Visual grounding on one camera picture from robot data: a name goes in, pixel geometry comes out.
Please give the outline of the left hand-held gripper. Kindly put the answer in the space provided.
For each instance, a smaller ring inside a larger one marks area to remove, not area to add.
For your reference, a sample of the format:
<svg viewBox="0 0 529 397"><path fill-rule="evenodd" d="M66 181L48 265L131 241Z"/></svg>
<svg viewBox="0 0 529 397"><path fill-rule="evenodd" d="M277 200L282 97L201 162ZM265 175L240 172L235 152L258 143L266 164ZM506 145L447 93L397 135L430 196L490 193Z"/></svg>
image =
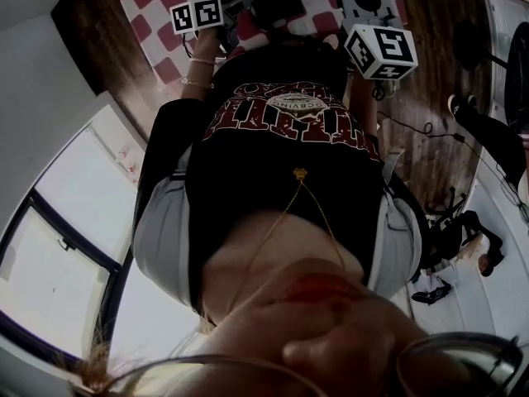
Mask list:
<svg viewBox="0 0 529 397"><path fill-rule="evenodd" d="M237 17L251 7L253 0L201 0L186 2L169 9L174 33L181 36L184 50L189 52L187 34L217 28L222 52L232 52L239 44Z"/></svg>

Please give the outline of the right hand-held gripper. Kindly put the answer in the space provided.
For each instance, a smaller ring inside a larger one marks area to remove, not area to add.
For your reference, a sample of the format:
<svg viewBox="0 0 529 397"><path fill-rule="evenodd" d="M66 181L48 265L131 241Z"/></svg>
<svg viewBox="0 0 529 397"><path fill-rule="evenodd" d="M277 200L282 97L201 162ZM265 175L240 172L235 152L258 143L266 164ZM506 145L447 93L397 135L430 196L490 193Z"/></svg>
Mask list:
<svg viewBox="0 0 529 397"><path fill-rule="evenodd" d="M344 48L365 79L400 80L418 67L412 33L396 0L337 0L343 10Z"/></svg>

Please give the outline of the person's left forearm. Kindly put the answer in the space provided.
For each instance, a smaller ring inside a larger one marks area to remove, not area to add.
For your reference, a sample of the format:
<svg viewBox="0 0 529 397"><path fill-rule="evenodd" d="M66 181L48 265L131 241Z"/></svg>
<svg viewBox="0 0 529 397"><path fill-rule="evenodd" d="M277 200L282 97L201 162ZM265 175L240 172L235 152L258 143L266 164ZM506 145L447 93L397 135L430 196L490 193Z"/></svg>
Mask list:
<svg viewBox="0 0 529 397"><path fill-rule="evenodd" d="M212 77L220 42L216 28L203 29L198 33L188 72L183 78L181 99L204 101L212 89Z"/></svg>

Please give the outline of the person's right forearm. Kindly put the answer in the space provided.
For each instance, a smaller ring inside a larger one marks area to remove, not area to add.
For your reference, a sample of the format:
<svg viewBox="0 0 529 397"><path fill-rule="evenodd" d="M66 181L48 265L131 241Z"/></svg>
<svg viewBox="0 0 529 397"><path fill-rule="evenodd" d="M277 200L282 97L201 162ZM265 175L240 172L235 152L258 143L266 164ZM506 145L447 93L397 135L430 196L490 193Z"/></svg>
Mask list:
<svg viewBox="0 0 529 397"><path fill-rule="evenodd" d="M374 83L355 71L348 79L344 98L350 114L365 134L377 136L377 101L373 97Z"/></svg>

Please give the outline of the black round stool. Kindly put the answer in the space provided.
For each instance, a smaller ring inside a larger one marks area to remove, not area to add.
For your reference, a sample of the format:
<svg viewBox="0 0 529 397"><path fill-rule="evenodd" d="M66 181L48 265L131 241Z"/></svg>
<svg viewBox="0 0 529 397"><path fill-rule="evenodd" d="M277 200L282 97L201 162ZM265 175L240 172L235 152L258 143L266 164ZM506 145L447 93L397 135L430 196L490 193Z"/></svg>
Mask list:
<svg viewBox="0 0 529 397"><path fill-rule="evenodd" d="M476 69L484 60L490 60L504 69L508 67L507 62L487 50L478 27L470 20L455 25L452 48L456 60L467 71Z"/></svg>

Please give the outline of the light ribbed rug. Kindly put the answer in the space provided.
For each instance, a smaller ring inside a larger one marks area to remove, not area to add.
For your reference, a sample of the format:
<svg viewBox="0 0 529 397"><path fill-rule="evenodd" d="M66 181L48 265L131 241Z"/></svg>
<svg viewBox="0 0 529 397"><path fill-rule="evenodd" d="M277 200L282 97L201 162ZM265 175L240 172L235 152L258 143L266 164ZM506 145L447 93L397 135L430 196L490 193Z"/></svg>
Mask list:
<svg viewBox="0 0 529 397"><path fill-rule="evenodd" d="M517 27L529 22L529 2L525 0L484 0L488 13L491 54L507 63ZM491 99L495 107L505 108L507 69L493 62Z"/></svg>

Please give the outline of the black printed t-shirt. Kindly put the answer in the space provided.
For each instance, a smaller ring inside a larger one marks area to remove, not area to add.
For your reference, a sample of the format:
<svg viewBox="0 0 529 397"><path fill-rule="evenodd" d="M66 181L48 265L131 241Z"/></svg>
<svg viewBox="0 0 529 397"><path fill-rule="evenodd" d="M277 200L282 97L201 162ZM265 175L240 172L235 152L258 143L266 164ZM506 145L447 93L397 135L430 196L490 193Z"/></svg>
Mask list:
<svg viewBox="0 0 529 397"><path fill-rule="evenodd" d="M343 105L346 82L328 45L267 45L217 71L186 174L194 269L243 217L287 209L332 232L370 272L381 163Z"/></svg>

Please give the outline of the black office chair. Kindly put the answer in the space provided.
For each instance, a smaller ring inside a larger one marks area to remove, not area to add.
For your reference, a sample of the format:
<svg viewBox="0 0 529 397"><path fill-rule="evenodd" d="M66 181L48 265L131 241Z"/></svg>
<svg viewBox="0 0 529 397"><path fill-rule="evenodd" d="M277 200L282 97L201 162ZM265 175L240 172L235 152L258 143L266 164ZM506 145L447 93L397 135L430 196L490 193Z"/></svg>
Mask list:
<svg viewBox="0 0 529 397"><path fill-rule="evenodd" d="M488 239L489 247L484 255L486 266L479 267L482 276L490 276L493 269L499 265L504 254L501 252L503 240L488 230L479 220L475 211L467 210L457 214L456 212L465 203L467 195L462 193L461 200L455 203L455 188L450 187L450 202L443 209L434 209L425 206L426 214L436 217L431 221L430 240L436 253L431 256L433 261L441 259L451 260L456 257L461 248L465 248L479 234Z"/></svg>

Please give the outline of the grey and black jacket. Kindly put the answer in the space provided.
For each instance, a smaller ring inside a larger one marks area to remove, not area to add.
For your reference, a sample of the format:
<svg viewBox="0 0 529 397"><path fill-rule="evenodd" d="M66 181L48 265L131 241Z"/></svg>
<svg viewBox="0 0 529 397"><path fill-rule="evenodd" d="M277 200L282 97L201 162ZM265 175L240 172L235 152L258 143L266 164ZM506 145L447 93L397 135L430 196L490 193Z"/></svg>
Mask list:
<svg viewBox="0 0 529 397"><path fill-rule="evenodd" d="M210 124L196 99L166 103L158 112L145 153L136 199L132 246L142 273L196 313L202 304L202 271L190 264L190 207L186 174L193 144ZM373 261L365 285L392 297L417 271L426 252L427 221L403 182L381 161L383 194Z"/></svg>

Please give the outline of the black framed window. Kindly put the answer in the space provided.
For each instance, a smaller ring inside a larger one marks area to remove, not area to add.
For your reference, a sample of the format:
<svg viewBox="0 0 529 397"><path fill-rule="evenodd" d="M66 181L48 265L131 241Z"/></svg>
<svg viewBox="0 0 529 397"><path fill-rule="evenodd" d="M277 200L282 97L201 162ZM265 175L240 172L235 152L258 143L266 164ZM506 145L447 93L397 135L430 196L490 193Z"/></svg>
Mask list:
<svg viewBox="0 0 529 397"><path fill-rule="evenodd" d="M130 253L102 244L32 190L0 238L0 334L67 367L112 338Z"/></svg>

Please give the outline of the thin-rimmed eyeglasses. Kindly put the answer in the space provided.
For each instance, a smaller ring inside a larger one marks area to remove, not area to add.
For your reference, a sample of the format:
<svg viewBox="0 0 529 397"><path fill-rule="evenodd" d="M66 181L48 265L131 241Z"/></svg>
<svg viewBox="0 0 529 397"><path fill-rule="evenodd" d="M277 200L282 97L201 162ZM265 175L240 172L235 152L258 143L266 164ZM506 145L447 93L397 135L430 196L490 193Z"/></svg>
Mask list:
<svg viewBox="0 0 529 397"><path fill-rule="evenodd" d="M337 391L271 362L197 355L138 367L102 397L507 397L522 359L517 339L446 332L410 344L373 394L361 390L357 371L342 374Z"/></svg>

